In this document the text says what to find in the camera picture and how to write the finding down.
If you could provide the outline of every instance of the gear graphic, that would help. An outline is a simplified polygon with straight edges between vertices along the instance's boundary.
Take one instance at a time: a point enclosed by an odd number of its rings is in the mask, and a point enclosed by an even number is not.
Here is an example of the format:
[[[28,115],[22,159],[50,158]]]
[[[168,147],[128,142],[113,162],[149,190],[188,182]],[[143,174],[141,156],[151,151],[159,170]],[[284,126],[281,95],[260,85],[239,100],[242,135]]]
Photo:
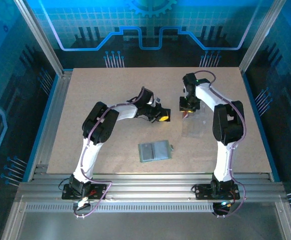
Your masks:
[[[130,10],[135,11],[135,14],[152,18],[154,15],[159,17],[159,14],[165,14],[166,10],[171,10],[172,4],[176,4],[177,0],[127,0],[126,3]]]
[[[14,0],[0,0],[0,21],[8,24],[16,14]]]

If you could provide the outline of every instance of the black mounting plate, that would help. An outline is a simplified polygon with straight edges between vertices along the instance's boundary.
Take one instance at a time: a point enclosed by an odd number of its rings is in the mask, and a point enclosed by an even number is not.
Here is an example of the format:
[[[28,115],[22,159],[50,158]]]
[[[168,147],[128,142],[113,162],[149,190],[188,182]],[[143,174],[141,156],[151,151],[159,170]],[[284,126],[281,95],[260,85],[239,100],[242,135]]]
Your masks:
[[[94,194],[89,196],[89,199],[100,199],[102,197],[103,192],[107,189],[106,184],[91,184],[90,185],[90,191],[95,191]],[[65,184],[63,186],[63,192],[62,192],[62,197],[61,199],[63,200],[78,200],[82,199],[82,196],[78,195],[72,188],[70,188],[69,184]]]
[[[191,189],[195,194],[196,200],[239,200],[240,193],[238,185],[234,184],[232,189],[227,192],[221,193],[217,196],[213,196],[213,191],[210,184],[196,184]]]

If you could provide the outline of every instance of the aluminum frame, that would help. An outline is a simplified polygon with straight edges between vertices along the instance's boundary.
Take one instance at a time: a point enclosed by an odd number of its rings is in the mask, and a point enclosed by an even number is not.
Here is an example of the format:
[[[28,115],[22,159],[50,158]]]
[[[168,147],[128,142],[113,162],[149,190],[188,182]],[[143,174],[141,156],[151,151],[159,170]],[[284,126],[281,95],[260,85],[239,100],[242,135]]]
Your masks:
[[[240,65],[239,69],[241,74],[244,74],[248,69],[250,63],[254,59],[255,55],[257,54],[261,44],[265,40],[266,36],[268,35],[272,25],[276,21],[279,13],[281,12],[282,7],[286,3],[287,0],[274,0],[269,11],[265,15],[258,31],[256,32],[249,48],[247,49]]]
[[[64,69],[52,48],[45,32],[41,28],[38,20],[35,17],[31,7],[27,3],[26,0],[14,0],[17,8],[19,9],[21,15],[23,16],[25,22],[29,26],[31,32],[33,33],[36,41],[39,43],[40,47],[42,48],[46,58],[50,62],[51,66],[53,67],[55,73],[62,77],[64,74]]]

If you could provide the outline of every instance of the glass panel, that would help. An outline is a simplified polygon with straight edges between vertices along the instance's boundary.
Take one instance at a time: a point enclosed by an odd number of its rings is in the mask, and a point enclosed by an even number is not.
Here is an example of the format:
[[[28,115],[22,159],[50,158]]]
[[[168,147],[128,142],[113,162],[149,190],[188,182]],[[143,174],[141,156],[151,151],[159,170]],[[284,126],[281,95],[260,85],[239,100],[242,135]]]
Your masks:
[[[291,0],[285,3],[246,76],[279,177],[291,193]]]
[[[55,73],[13,1],[0,1],[0,234],[37,135]]]
[[[237,67],[272,0],[28,0],[66,69]]]

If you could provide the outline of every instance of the cable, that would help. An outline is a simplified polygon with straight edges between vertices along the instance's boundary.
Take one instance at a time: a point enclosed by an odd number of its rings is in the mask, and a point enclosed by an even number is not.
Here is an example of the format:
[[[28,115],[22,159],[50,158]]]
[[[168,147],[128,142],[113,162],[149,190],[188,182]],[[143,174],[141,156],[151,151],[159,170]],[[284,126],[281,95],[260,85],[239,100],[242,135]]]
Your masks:
[[[86,175],[86,172],[83,170],[83,159],[84,159],[84,155],[86,153],[86,150],[88,149],[88,146],[90,144],[90,137],[92,135],[92,133],[96,130],[97,126],[101,123],[101,121],[105,118],[106,114],[111,110],[111,109],[114,109],[115,107],[119,107],[119,106],[128,106],[128,105],[132,105],[132,104],[135,104],[137,101],[139,101],[141,99],[141,97],[143,96],[145,92],[145,87],[143,86],[142,87],[142,90],[141,90],[141,93],[139,95],[138,98],[136,98],[136,100],[134,100],[133,102],[128,102],[128,103],[119,103],[119,104],[116,104],[116,105],[113,105],[113,106],[110,106],[108,107],[108,109],[106,109],[104,111],[104,113],[101,115],[101,117],[99,118],[99,120],[96,122],[96,124],[93,126],[93,128],[91,129],[91,131],[89,132],[88,134],[88,141],[87,141],[87,144],[86,144],[86,147],[84,148],[83,150],[83,153],[82,153],[82,156],[81,156],[81,160],[80,160],[80,167],[81,167],[81,173],[82,175],[88,179],[91,183],[94,183],[94,184],[106,184],[108,183],[108,187],[106,188],[106,190],[104,191],[103,195],[101,196],[100,200],[97,202],[97,204],[92,208],[92,210],[86,214],[82,214],[82,215],[78,215],[76,213],[76,211],[74,210],[73,211],[73,214],[77,217],[77,218],[85,218],[85,217],[88,217],[89,215],[91,215],[94,211],[96,211],[96,209],[98,208],[98,206],[100,205],[101,203],[101,200],[105,197],[105,195],[107,194],[107,192],[109,191],[110,187],[112,186],[112,181],[95,181],[95,180],[92,180],[91,178],[89,178],[87,175]]]
[[[59,183],[59,185],[57,186],[57,188],[58,188],[59,190],[62,191],[62,189],[60,188],[60,186],[61,186],[61,184],[62,184],[64,181],[66,181],[66,180],[69,180],[69,177],[63,179],[63,180]]]
[[[246,122],[245,122],[244,117],[242,116],[241,112],[236,108],[236,106],[235,106],[232,102],[230,102],[229,100],[223,98],[220,94],[218,94],[218,93],[217,93],[217,92],[212,88],[212,84],[217,80],[216,75],[215,75],[212,71],[209,71],[209,70],[199,70],[199,71],[194,72],[194,74],[202,73],[202,72],[209,73],[209,74],[211,74],[211,75],[213,76],[213,80],[212,80],[212,81],[210,82],[210,84],[209,84],[209,89],[210,89],[210,91],[211,91],[215,96],[217,96],[219,99],[221,99],[222,101],[226,102],[227,104],[229,104],[229,105],[233,108],[233,110],[234,110],[234,111],[236,112],[236,114],[239,116],[239,118],[240,118],[240,120],[241,120],[241,122],[242,122],[242,125],[243,125],[243,135],[242,135],[242,137],[241,137],[238,141],[236,141],[236,142],[232,145],[232,147],[231,147],[231,149],[230,149],[230,156],[229,156],[229,174],[230,174],[231,179],[232,179],[235,183],[237,183],[237,184],[239,184],[239,185],[242,186],[242,188],[243,188],[243,199],[242,199],[242,201],[240,202],[239,206],[238,206],[234,211],[230,212],[230,213],[227,214],[227,215],[223,215],[223,217],[225,218],[225,217],[229,217],[229,216],[231,216],[232,214],[234,214],[235,212],[237,212],[237,211],[242,207],[242,205],[244,204],[244,202],[245,202],[245,200],[246,200],[246,187],[245,187],[241,182],[239,182],[238,180],[236,180],[236,179],[234,178],[234,176],[233,176],[233,173],[232,173],[232,159],[233,159],[233,150],[238,146],[238,144],[239,144],[240,142],[243,141],[243,139],[245,139],[245,137],[246,137],[246,135],[247,135],[247,126],[246,126]]]

